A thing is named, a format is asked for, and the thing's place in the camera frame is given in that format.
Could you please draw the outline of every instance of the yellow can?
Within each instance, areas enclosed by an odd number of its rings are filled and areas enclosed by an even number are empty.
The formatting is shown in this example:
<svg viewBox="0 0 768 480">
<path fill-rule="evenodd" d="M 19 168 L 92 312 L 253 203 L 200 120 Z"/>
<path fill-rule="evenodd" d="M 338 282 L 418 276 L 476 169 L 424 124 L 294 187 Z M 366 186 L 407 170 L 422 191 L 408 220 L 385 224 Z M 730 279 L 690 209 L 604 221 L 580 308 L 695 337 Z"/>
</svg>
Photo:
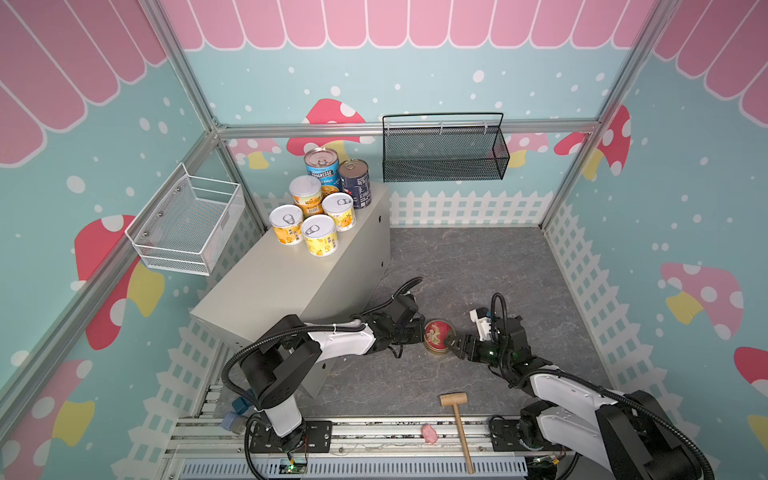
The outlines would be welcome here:
<svg viewBox="0 0 768 480">
<path fill-rule="evenodd" d="M 270 214 L 272 230 L 283 245 L 296 245 L 304 241 L 301 234 L 303 212 L 296 205 L 280 205 Z"/>
<path fill-rule="evenodd" d="M 323 211 L 333 218 L 337 232 L 343 232 L 355 226 L 354 207 L 354 200 L 349 194 L 330 194 L 323 200 Z"/>
<path fill-rule="evenodd" d="M 313 215 L 304 220 L 301 226 L 306 247 L 316 257 L 324 257 L 339 248 L 339 238 L 336 235 L 336 223 L 328 215 Z"/>
<path fill-rule="evenodd" d="M 304 218 L 323 212 L 322 186 L 320 180 L 311 175 L 296 177 L 288 186 L 293 202 L 301 208 Z"/>
</svg>

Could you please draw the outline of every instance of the mushroom illustration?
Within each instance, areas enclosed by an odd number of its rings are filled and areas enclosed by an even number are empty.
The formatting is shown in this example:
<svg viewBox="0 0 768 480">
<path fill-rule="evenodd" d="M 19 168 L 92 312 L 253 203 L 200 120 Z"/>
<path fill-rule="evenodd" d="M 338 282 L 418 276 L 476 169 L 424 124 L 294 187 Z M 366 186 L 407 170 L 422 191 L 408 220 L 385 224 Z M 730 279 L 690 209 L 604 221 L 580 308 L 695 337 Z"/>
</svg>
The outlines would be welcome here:
<svg viewBox="0 0 768 480">
<path fill-rule="evenodd" d="M 667 298 L 667 306 L 675 318 L 686 325 L 706 310 L 715 333 L 728 340 L 741 326 L 744 315 L 744 301 L 736 277 L 727 270 L 709 266 L 665 263 L 661 266 L 664 281 L 680 291 L 679 295 Z"/>
<path fill-rule="evenodd" d="M 629 110 L 623 105 L 619 107 L 616 117 L 608 126 L 598 143 L 597 148 L 590 154 L 587 163 L 581 172 L 584 178 L 594 181 L 598 177 L 598 166 L 605 158 L 613 175 L 618 175 L 624 169 L 629 155 L 629 147 L 632 135 L 631 117 Z M 554 152 L 558 155 L 576 153 L 584 142 L 585 135 L 573 133 L 555 145 Z"/>
<path fill-rule="evenodd" d="M 510 134 L 505 138 L 509 150 L 507 168 L 525 165 L 525 152 L 537 151 L 543 154 L 549 150 L 549 138 L 546 134 Z"/>
<path fill-rule="evenodd" d="M 365 119 L 354 108 L 332 98 L 319 100 L 306 118 L 303 124 L 362 124 Z M 304 154 L 316 147 L 332 148 L 339 154 L 339 161 L 346 161 L 349 155 L 344 148 L 344 141 L 353 141 L 361 144 L 371 144 L 373 137 L 313 137 L 291 138 L 288 140 L 287 150 L 294 155 L 303 157 Z"/>
<path fill-rule="evenodd" d="M 91 360 L 62 363 L 32 408 L 2 446 L 5 480 L 37 480 L 43 474 L 51 440 L 70 447 L 80 442 L 96 412 L 93 402 L 73 403 L 67 398 L 93 368 Z"/>
<path fill-rule="evenodd" d="M 274 138 L 233 138 L 227 142 L 227 145 L 237 164 L 245 165 L 247 158 L 248 167 L 251 170 L 263 170 L 270 166 L 263 152 L 270 154 L 282 152 Z"/>
<path fill-rule="evenodd" d="M 101 261 L 111 252 L 123 230 L 133 220 L 130 215 L 114 215 L 96 220 L 85 226 L 74 239 L 74 258 L 78 279 L 72 283 L 79 289 L 95 272 Z M 136 303 L 143 316 L 149 316 L 160 301 L 165 288 L 165 277 L 151 272 L 136 259 L 107 297 L 85 329 L 88 344 L 94 350 L 110 346 L 120 333 L 127 299 Z"/>
<path fill-rule="evenodd" d="M 768 417 L 749 415 L 746 421 L 750 424 L 750 428 L 757 437 L 757 440 L 763 444 L 763 448 L 768 452 Z"/>
<path fill-rule="evenodd" d="M 742 346 L 733 354 L 733 363 L 750 385 L 768 396 L 768 352 Z"/>
</svg>

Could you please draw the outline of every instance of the white plastic lid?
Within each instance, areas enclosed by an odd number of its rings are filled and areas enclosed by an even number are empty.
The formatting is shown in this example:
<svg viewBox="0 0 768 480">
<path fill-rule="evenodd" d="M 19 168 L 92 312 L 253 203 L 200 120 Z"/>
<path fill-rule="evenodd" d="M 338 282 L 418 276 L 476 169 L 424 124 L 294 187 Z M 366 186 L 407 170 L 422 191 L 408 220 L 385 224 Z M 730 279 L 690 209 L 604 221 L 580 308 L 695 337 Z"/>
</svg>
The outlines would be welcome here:
<svg viewBox="0 0 768 480">
<path fill-rule="evenodd" d="M 301 233 L 308 238 L 323 238 L 335 230 L 336 224 L 328 215 L 312 215 L 301 224 Z"/>
<path fill-rule="evenodd" d="M 352 195 L 338 192 L 330 194 L 323 200 L 323 210 L 332 214 L 346 212 L 353 206 Z"/>
<path fill-rule="evenodd" d="M 311 197 L 319 192 L 321 187 L 322 184 L 319 179 L 312 175 L 302 175 L 291 181 L 288 190 L 290 190 L 291 195 L 296 197 Z"/>
<path fill-rule="evenodd" d="M 296 205 L 280 205 L 270 214 L 273 227 L 287 228 L 301 223 L 303 213 Z"/>
</svg>

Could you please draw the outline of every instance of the blue progresso can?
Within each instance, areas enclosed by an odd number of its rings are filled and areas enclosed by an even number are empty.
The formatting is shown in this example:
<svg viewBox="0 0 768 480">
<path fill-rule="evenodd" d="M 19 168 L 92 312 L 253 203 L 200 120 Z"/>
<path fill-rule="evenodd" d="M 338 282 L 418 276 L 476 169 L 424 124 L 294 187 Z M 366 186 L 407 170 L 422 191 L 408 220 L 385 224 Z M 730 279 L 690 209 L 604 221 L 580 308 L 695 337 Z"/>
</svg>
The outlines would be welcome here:
<svg viewBox="0 0 768 480">
<path fill-rule="evenodd" d="M 304 155 L 306 171 L 320 180 L 323 189 L 323 198 L 335 194 L 341 190 L 341 177 L 339 176 L 339 154 L 332 148 L 318 147 L 306 152 Z"/>
<path fill-rule="evenodd" d="M 344 191 L 352 196 L 355 208 L 365 208 L 371 204 L 371 180 L 368 164 L 358 158 L 347 160 L 339 167 L 341 184 Z"/>
</svg>

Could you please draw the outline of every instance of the pink sponge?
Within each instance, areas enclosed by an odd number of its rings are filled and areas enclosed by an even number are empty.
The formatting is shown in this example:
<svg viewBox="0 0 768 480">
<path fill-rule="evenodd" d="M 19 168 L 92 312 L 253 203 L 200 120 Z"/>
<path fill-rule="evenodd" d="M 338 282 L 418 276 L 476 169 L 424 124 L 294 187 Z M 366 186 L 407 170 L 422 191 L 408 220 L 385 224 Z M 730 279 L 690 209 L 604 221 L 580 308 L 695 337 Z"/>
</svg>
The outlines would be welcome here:
<svg viewBox="0 0 768 480">
<path fill-rule="evenodd" d="M 426 443 L 437 443 L 437 432 L 431 425 L 422 425 L 422 437 Z"/>
</svg>

